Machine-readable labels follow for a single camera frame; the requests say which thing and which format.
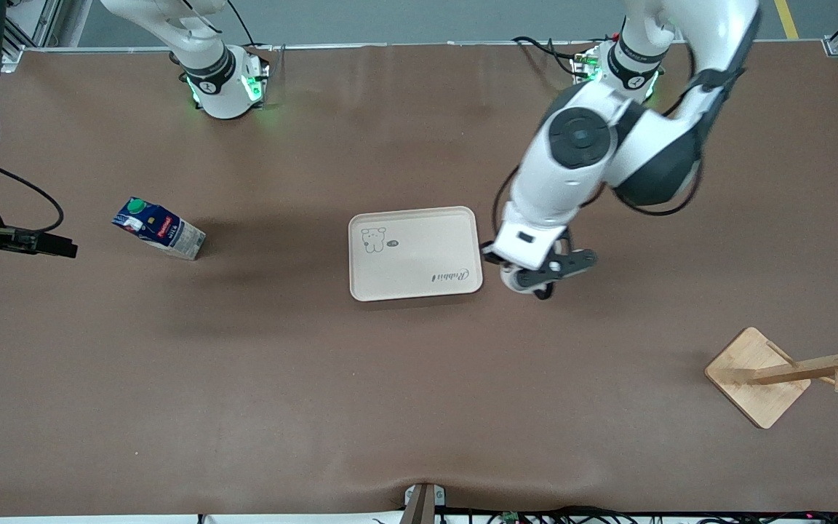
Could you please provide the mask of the blue milk carton green cap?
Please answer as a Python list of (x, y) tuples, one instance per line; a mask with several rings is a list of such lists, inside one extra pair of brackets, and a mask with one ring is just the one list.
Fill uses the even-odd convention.
[(196, 260), (206, 234), (176, 213), (141, 198), (130, 198), (112, 224), (173, 258)]

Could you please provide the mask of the beige plastic tray bear print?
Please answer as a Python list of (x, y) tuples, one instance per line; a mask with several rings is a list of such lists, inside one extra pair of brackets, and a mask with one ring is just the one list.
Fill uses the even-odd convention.
[(468, 295), (482, 288), (478, 223), (465, 206), (360, 213), (347, 226), (356, 301)]

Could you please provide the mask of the brown table mat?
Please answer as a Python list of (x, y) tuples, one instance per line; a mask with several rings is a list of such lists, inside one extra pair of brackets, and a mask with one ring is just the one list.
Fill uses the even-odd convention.
[[(0, 165), (66, 212), (73, 260), (0, 253), (0, 515), (345, 513), (443, 485), (457, 507), (838, 511), (838, 394), (769, 430), (704, 375), (754, 326), (838, 351), (838, 60), (755, 44), (669, 218), (605, 195), (594, 269), (549, 301), (362, 303), (360, 213), (496, 190), (567, 79), (510, 46), (290, 50), (271, 102), (193, 109), (161, 53), (27, 54)], [(206, 234), (173, 258), (130, 198)]]

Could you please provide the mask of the wooden mug stand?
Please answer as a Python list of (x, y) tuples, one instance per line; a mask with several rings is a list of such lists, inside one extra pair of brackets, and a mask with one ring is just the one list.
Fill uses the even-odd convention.
[(749, 326), (709, 362), (704, 374), (756, 428), (768, 430), (815, 382), (838, 394), (838, 352), (797, 360)]

